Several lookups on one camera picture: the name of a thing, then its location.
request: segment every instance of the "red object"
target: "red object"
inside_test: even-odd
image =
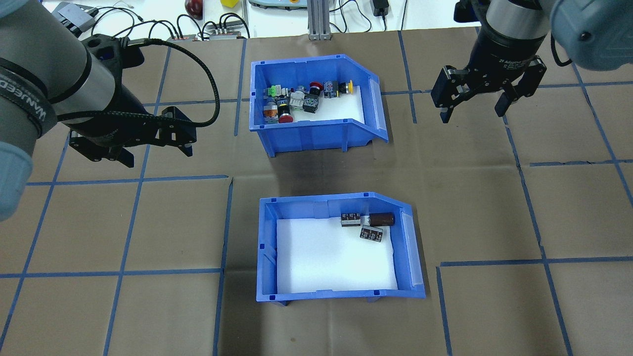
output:
[[[292,116],[290,116],[288,114],[282,114],[279,117],[279,123],[280,124],[287,124],[287,123],[293,122],[293,121],[294,121],[294,119],[292,118]]]
[[[203,0],[185,0],[185,10],[189,16],[196,20],[202,20],[202,1]]]
[[[310,87],[317,87],[317,88],[319,88],[319,90],[323,91],[323,84],[321,84],[319,82],[312,82],[312,83],[310,83]]]

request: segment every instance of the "white foam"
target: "white foam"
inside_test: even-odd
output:
[[[321,93],[316,113],[306,113],[303,110],[291,110],[290,115],[292,115],[294,122],[351,118],[364,124],[365,115],[363,113],[363,97],[360,92],[360,86],[354,87],[353,94],[341,94],[338,98],[327,99],[323,97],[323,93]]]
[[[339,217],[278,220],[277,293],[397,289],[390,228],[382,228],[375,242]]]

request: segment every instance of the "robotic arm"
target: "robotic arm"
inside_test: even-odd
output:
[[[522,96],[534,95],[547,70],[536,51],[550,29],[583,68],[633,63],[629,0],[460,0],[454,19],[480,21],[481,30],[468,65],[445,66],[431,92],[445,124],[455,106],[477,94],[503,91],[494,107],[499,117]]]
[[[57,122],[70,128],[70,147],[86,158],[133,167],[126,147],[174,146],[191,156],[196,127],[218,117],[211,72],[170,42],[95,35],[82,43],[37,0],[2,0],[0,31],[0,221],[17,208],[32,171],[35,140]],[[141,65],[140,48],[153,44],[181,51],[203,68],[216,99],[211,119],[192,122],[173,106],[150,115],[122,85],[123,69]]]

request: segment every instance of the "black cable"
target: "black cable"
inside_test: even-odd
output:
[[[166,20],[158,20],[158,21],[154,22],[154,25],[152,25],[152,27],[149,28],[149,34],[147,35],[147,38],[152,38],[152,31],[154,30],[154,27],[156,27],[156,25],[160,24],[160,25],[165,26],[167,28],[167,31],[169,31],[169,36],[172,39],[175,39],[176,37],[173,36],[172,30],[169,28],[168,25],[165,24],[165,22],[168,22],[168,21],[166,21]]]
[[[216,29],[216,30],[218,29],[218,25],[215,22],[213,22],[213,21],[205,22],[204,25],[202,25],[202,33],[200,34],[200,38],[202,38],[203,41],[204,41],[205,38],[209,39],[209,37],[204,37],[204,34],[208,34],[209,35],[209,33],[204,31],[206,29],[207,25],[213,25],[214,29]]]
[[[111,13],[112,11],[122,11],[126,14],[128,14],[128,16],[132,19],[132,25],[136,24],[136,21],[134,20],[134,15],[132,15],[132,10],[128,10],[126,8],[113,8],[110,9],[106,12],[103,13],[103,15],[101,15],[95,22],[94,25],[92,25],[92,28],[90,30],[90,35],[94,35],[94,29],[97,27],[97,24],[101,21],[101,19],[103,19],[104,16],[106,16],[108,13]],[[139,18],[139,21],[142,21],[142,18],[140,16],[137,15],[137,17]]]
[[[224,28],[227,28],[227,20],[228,20],[229,18],[232,18],[232,17],[237,18],[238,20],[240,20],[240,21],[244,24],[244,28],[246,29],[246,35],[248,36],[248,38],[251,38],[251,31],[249,31],[249,30],[248,30],[248,25],[246,25],[246,21],[244,21],[244,19],[243,19],[243,18],[241,18],[241,17],[240,17],[238,14],[236,14],[236,13],[228,13],[228,16],[226,16],[226,17],[224,18],[223,27],[224,27]]]
[[[558,65],[559,67],[565,67],[572,64],[571,58],[564,62],[560,60],[560,58],[558,57],[558,52],[556,51],[556,41],[554,40],[554,36],[552,36],[552,34],[549,34],[549,38],[550,38],[549,44],[552,49],[552,57],[554,57],[554,62],[556,62],[556,65]]]
[[[345,14],[343,13],[343,8],[341,8],[341,18],[343,19],[343,24],[345,25],[345,31],[348,31],[348,22],[345,20]]]
[[[349,0],[349,1],[354,1],[354,3],[356,3],[356,7],[358,8],[358,13],[359,13],[362,17],[364,17],[364,18],[367,20],[367,22],[369,23],[369,29],[367,29],[366,31],[363,31],[363,32],[369,32],[369,31],[371,31],[371,30],[372,30],[372,22],[371,22],[371,20],[369,20],[369,19],[367,18],[367,16],[365,16],[365,14],[363,14],[363,12],[362,12],[362,11],[360,11],[360,5],[358,4],[358,1],[356,1],[356,0]]]
[[[406,5],[409,3],[409,0],[404,0],[404,10],[402,11],[402,23],[400,23],[400,31],[404,28],[404,18],[406,17]]]
[[[128,27],[128,28],[126,28],[126,29],[123,29],[123,30],[119,31],[116,35],[112,35],[112,37],[118,37],[120,34],[124,33],[125,31],[128,31],[128,30],[129,30],[130,32],[129,32],[126,36],[129,36],[129,35],[132,33],[132,30],[133,30],[134,28],[136,28],[136,27],[138,27],[138,26],[141,26],[141,25],[145,25],[145,24],[147,24],[147,23],[156,23],[156,22],[158,22],[158,21],[156,21],[156,20],[150,20],[150,21],[143,21],[143,22],[141,22],[141,23],[137,23],[137,24],[135,24],[135,25],[132,25],[132,26],[130,26],[130,27]]]
[[[358,9],[358,13],[367,20],[367,22],[369,23],[369,29],[363,31],[363,32],[369,32],[372,30],[372,21],[367,18],[367,16],[365,16],[365,14],[363,14],[363,12],[360,10],[360,5],[358,4],[358,1],[356,0],[347,0],[346,2],[343,3],[343,5],[340,5],[338,8],[330,10],[330,12],[335,12],[337,10],[343,9],[343,6],[349,4],[349,3],[355,3],[356,4],[356,8]]]
[[[134,16],[136,16],[139,19],[139,21],[141,21],[141,22],[143,21],[143,18],[138,13],[136,13],[134,10],[130,10],[128,8],[120,8],[120,7],[117,7],[117,6],[98,6],[97,9],[99,9],[99,10],[102,10],[102,9],[117,9],[117,10],[121,10],[121,11],[127,11],[129,13],[133,13]]]
[[[334,23],[330,22],[330,26],[334,26],[334,28],[339,31],[340,33],[343,33],[343,31],[341,31],[341,29],[339,29],[339,27],[337,25],[335,25]]]
[[[131,44],[130,47],[147,47],[147,46],[153,46],[153,45],[167,46],[177,51],[180,51],[184,53],[185,55],[187,55],[189,58],[193,59],[204,70],[207,78],[209,78],[209,81],[211,82],[211,89],[213,91],[213,98],[215,100],[215,111],[213,112],[213,116],[209,120],[205,122],[191,122],[191,121],[180,120],[180,119],[172,118],[172,117],[156,116],[156,115],[150,115],[150,114],[139,114],[139,113],[126,113],[126,112],[121,112],[121,111],[80,111],[76,113],[59,115],[57,117],[57,121],[62,122],[62,121],[71,120],[74,118],[84,118],[84,117],[118,116],[118,117],[130,118],[130,119],[152,120],[155,122],[180,124],[183,126],[191,126],[191,127],[207,127],[213,124],[214,122],[216,122],[220,114],[220,94],[218,93],[218,87],[215,83],[215,79],[213,79],[213,75],[211,74],[211,71],[209,70],[209,68],[195,54],[178,46],[177,44],[163,41],[161,39],[144,39],[143,42]]]
[[[182,30],[180,29],[180,19],[183,18],[183,17],[189,18],[191,21],[193,21],[193,23],[195,23],[196,27],[198,28],[198,33],[199,34],[202,33],[202,29],[200,28],[200,25],[197,24],[197,21],[196,21],[195,18],[193,18],[193,17],[191,17],[189,15],[186,15],[186,14],[181,14],[181,15],[178,15],[178,18],[176,18],[176,27],[178,27],[178,33],[180,35],[180,38],[184,37],[183,34],[182,34]]]

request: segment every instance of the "brown capacitor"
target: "brown capacitor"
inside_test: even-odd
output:
[[[393,226],[396,217],[393,213],[369,214],[369,226]]]

